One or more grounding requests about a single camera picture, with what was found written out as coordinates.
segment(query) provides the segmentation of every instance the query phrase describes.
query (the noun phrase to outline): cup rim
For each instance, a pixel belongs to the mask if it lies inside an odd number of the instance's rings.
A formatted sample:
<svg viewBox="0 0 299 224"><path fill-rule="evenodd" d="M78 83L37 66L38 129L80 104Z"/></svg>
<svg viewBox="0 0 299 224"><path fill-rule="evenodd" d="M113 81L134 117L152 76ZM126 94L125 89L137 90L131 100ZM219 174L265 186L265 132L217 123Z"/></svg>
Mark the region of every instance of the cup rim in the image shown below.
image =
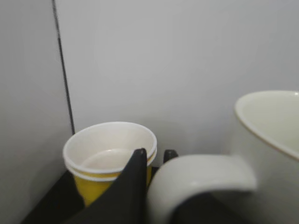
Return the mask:
<svg viewBox="0 0 299 224"><path fill-rule="evenodd" d="M284 90L276 90L276 91L258 91L249 93L247 95L242 96L239 98L235 104L235 115L240 121L240 123L249 130L252 134L254 134L256 137L258 137L260 140L265 142L267 145L271 146L272 148L276 149L277 151L284 153L285 155L288 155L289 157L299 161L299 152L296 152L296 150L291 149L288 146L285 146L284 144L279 143L272 137L264 134L261 132L258 128L256 128L244 115L243 108L244 106L251 100L256 99L260 96L287 96L287 97L299 97L298 91L284 91Z"/></svg>
<svg viewBox="0 0 299 224"><path fill-rule="evenodd" d="M147 162L147 167L150 166L153 162L153 160L155 159L157 155L157 150L154 151L154 154L152 155L151 159ZM94 177L94 176L88 176L85 174L81 174L79 172L77 172L76 170L74 170L69 164L65 164L66 168L75 176L80 177L84 180L88 180L88 181L95 181L95 182L111 182L111 181L115 181L116 178L119 176L114 176L114 177Z"/></svg>
<svg viewBox="0 0 299 224"><path fill-rule="evenodd" d="M78 136L82 135L83 133L100 127L100 126L104 126L107 124L130 124L133 126L138 126L144 130L146 130L151 137L153 138L153 147L149 150L149 153L147 153L147 159L150 159L152 157L152 155L154 154L155 150L157 149L157 138L155 136L155 134L148 129L147 127L137 124L137 123L132 123L132 122L125 122L125 121L112 121L112 122L105 122L105 123L100 123L100 124L96 124L96 125L92 125L90 127L84 128L82 130L80 130L79 132L75 133L73 136L71 136L67 142L65 143L64 147L63 147L63 158L66 164L70 165L71 167L80 170L82 172L88 172L88 173L103 173L103 174L108 174L108 173L117 173L123 170L124 167L121 168L114 168L114 169L92 169L92 168L85 168L85 167L81 167L80 165L75 164L68 156L67 156L67 150L69 148L70 143L73 141L74 138L77 138Z"/></svg>

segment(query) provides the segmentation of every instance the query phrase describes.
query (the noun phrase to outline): white wall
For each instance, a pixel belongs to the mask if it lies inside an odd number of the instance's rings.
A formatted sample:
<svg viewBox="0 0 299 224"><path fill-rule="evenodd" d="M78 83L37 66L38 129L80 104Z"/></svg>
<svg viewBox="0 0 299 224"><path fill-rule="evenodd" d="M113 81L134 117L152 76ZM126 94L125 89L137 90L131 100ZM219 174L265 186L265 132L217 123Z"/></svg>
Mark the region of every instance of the white wall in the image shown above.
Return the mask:
<svg viewBox="0 0 299 224"><path fill-rule="evenodd" d="M17 224L64 171L71 126L51 1L0 1L0 30L0 223Z"/></svg>
<svg viewBox="0 0 299 224"><path fill-rule="evenodd" d="M299 86L299 1L57 0L76 130L133 121L218 153L243 94Z"/></svg>

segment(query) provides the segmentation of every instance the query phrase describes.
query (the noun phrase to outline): black plastic piece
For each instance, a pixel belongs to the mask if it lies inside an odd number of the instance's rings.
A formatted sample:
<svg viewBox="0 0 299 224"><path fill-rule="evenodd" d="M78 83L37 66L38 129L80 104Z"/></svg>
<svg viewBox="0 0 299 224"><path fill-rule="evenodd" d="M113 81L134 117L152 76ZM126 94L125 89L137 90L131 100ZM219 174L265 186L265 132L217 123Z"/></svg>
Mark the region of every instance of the black plastic piece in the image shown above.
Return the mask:
<svg viewBox="0 0 299 224"><path fill-rule="evenodd" d="M250 224L210 193L191 197L175 210L170 224Z"/></svg>
<svg viewBox="0 0 299 224"><path fill-rule="evenodd" d="M74 179L66 171L21 224L60 224L83 208Z"/></svg>
<svg viewBox="0 0 299 224"><path fill-rule="evenodd" d="M171 160L175 157L178 157L178 153L173 149L166 149L164 152L163 163L166 163L168 160Z"/></svg>
<svg viewBox="0 0 299 224"><path fill-rule="evenodd" d="M65 224L142 224L145 217L146 166L146 150L135 150L108 190Z"/></svg>

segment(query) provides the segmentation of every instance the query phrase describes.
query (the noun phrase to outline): yellow paper cup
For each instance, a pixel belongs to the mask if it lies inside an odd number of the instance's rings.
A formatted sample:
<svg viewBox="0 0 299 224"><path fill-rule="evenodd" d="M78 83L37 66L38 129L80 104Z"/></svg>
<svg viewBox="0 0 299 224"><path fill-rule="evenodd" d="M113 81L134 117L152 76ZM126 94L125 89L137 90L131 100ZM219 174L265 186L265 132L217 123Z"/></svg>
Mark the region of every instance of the yellow paper cup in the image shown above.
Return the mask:
<svg viewBox="0 0 299 224"><path fill-rule="evenodd" d="M148 128L128 122L108 122L73 135L63 150L67 169L73 174L85 205L96 200L118 177L133 151L147 150L147 184L157 154L157 139Z"/></svg>

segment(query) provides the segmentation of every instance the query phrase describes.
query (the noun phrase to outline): white ceramic handle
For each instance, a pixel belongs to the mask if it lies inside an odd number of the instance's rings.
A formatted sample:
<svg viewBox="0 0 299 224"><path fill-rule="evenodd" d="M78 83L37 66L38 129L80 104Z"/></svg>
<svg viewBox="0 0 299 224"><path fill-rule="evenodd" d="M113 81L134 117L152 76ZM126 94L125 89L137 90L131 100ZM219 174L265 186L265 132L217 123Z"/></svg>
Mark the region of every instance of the white ceramic handle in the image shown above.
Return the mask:
<svg viewBox="0 0 299 224"><path fill-rule="evenodd" d="M165 163L149 187L151 224L166 224L174 209L191 196L216 190L254 191L251 169L237 157L187 155Z"/></svg>

